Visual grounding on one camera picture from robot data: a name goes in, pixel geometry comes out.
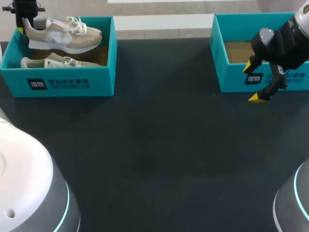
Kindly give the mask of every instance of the floor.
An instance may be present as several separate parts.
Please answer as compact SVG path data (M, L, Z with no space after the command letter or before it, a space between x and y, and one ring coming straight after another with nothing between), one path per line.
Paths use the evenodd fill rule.
M12 0L1 0L9 5ZM40 15L114 15L118 39L209 37L213 14L293 11L303 0L40 0ZM14 15L0 12L0 41L14 30Z

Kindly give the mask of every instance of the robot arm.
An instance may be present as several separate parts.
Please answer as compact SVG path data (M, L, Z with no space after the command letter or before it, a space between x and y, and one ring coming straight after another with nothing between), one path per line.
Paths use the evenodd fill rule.
M273 79L249 101L265 102L280 88L287 88L286 70L297 69L309 59L309 0L279 30L260 29L251 46L254 55L243 72L251 74L265 60L270 64Z
M16 14L16 26L23 34L23 18L27 18L33 27L33 18L38 16L38 12L45 12L44 8L38 7L37 0L13 0L12 6L2 8L3 11L9 11Z

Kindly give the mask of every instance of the sneaker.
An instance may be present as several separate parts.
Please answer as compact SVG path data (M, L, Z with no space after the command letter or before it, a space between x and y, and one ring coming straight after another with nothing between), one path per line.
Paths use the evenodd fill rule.
M87 27L80 18L37 18L34 21L38 29L34 29L29 20L24 19L25 34L29 38L29 48L32 49L58 49L69 54L79 54L94 49L103 39L100 30Z
M100 67L100 65L90 62L77 61L70 57L50 54L46 59L22 58L20 67L24 68L73 68L73 67Z

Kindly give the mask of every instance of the shoe upper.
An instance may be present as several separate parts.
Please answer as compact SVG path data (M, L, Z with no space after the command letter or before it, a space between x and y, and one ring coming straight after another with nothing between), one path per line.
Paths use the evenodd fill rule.
M100 44L101 31L87 27L74 17L63 19L40 19L37 24L45 29L34 29L28 19L24 19L25 34L30 40L65 45L67 48L80 49Z
M100 65L85 61L77 61L70 57L62 57L51 53L46 59L31 60L22 58L21 68L73 68L73 67L100 67Z

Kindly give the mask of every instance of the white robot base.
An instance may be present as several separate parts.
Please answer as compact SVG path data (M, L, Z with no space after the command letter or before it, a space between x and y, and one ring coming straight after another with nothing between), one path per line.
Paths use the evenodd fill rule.
M78 232L77 201L46 148L0 118L1 232Z

